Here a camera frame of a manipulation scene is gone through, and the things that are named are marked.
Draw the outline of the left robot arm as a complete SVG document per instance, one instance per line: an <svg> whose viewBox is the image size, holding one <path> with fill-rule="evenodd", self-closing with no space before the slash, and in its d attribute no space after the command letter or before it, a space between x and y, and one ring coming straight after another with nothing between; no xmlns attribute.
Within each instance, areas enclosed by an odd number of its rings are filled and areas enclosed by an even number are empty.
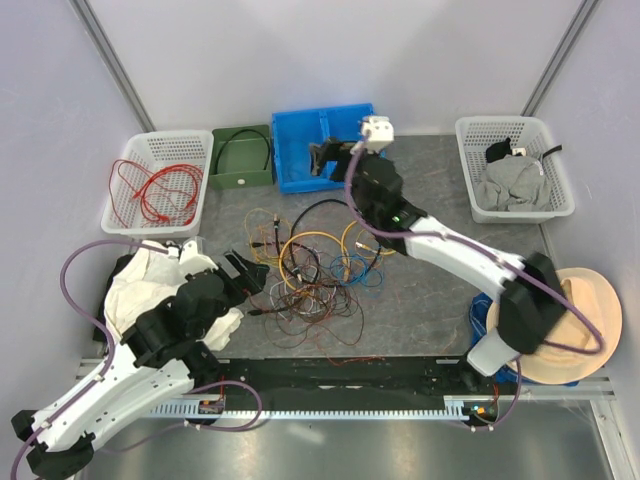
<svg viewBox="0 0 640 480"><path fill-rule="evenodd" d="M39 479L68 479L129 424L156 406L219 382L215 351L240 325L239 305L260 293L269 268L235 251L229 275L191 239L182 245L136 243L112 279L102 308L106 358L48 407L11 420Z"/></svg>

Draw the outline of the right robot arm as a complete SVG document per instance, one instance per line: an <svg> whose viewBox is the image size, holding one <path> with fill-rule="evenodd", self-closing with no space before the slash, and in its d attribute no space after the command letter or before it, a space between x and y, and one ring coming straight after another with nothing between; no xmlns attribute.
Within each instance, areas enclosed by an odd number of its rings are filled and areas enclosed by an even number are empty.
<svg viewBox="0 0 640 480"><path fill-rule="evenodd" d="M429 262L486 293L499 307L495 327L467 354L458 381L467 392L483 392L510 361L538 353L567 311L553 262L541 252L529 257L490 248L446 227L411 204L394 163L355 142L330 137L312 144L310 172L333 164L331 181L345 188L355 220L386 248Z"/></svg>

